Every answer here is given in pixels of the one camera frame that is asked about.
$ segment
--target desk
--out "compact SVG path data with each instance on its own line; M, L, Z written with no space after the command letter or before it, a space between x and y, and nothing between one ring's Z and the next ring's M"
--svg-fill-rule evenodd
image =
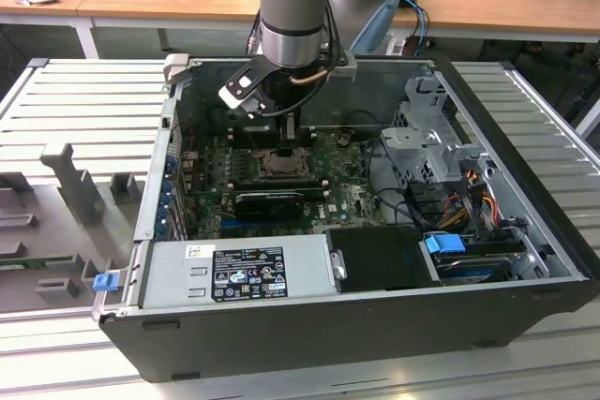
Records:
M419 0L429 13L432 37L595 42L599 0ZM0 0L0 22L70 25L85 56L97 58L94 27L247 30L259 0L59 0L21 7ZM393 35L406 37L412 11L398 12Z
M469 37L561 42L600 38L598 0L418 0L430 17L432 37ZM405 37L414 21L394 20L394 34Z

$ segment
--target blue latch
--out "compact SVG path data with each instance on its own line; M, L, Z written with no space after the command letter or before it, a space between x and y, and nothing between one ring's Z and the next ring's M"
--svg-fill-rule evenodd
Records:
M434 234L425 240L429 253L465 252L465 244L457 234Z
M119 290L119 274L98 274L94 278L94 291Z

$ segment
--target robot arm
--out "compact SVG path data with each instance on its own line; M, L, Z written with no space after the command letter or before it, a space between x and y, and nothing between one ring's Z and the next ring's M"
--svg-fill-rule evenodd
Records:
M361 17L365 12L372 15L377 11L372 8L372 0L369 2ZM250 117L277 117L291 107L306 103L306 98L316 94L336 64L334 59L323 68L323 61L320 61L325 23L338 45L352 48L353 44L346 38L347 34L342 34L345 42L340 43L342 39L337 30L331 30L336 29L333 11L341 13L344 9L328 6L328 3L328 0L261 0L262 55L252 58L219 91L219 96L231 109L242 108ZM278 111L263 112L265 95L274 100Z

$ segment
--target sticker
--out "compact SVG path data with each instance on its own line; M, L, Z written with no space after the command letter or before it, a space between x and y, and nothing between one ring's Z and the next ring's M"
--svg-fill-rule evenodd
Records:
M211 258L216 248L214 244L187 245L186 258Z
M188 248L204 246L189 245ZM283 247L241 250L215 250L214 245L209 247L213 247L210 249L214 275L211 294L215 302L288 296Z
M21 264L7 264L6 266L0 266L0 272L9 272L9 271L24 271L25 266Z

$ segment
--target warning label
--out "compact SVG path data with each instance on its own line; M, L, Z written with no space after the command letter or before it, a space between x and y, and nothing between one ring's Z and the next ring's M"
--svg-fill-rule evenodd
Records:
M288 296L282 247L213 253L211 296L215 302Z

